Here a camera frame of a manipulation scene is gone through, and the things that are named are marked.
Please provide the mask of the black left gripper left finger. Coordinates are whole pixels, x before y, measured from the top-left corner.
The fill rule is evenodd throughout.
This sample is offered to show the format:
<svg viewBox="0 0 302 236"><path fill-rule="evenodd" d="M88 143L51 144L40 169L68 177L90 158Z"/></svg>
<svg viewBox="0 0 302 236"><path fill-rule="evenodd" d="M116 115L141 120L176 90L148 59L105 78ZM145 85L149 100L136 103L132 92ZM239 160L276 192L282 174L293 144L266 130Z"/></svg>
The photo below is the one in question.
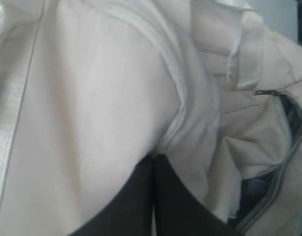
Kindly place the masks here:
<svg viewBox="0 0 302 236"><path fill-rule="evenodd" d="M73 236L152 235L152 157L146 156L134 168L119 193Z"/></svg>

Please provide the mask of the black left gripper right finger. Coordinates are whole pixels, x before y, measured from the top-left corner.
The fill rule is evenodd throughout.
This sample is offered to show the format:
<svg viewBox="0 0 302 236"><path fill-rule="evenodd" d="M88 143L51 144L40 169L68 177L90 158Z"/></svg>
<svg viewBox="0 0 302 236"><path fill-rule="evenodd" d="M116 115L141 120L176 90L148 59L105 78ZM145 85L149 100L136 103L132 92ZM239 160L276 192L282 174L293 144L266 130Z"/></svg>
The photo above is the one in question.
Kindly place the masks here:
<svg viewBox="0 0 302 236"><path fill-rule="evenodd" d="M238 236L184 186L165 155L153 159L154 218L158 236Z"/></svg>

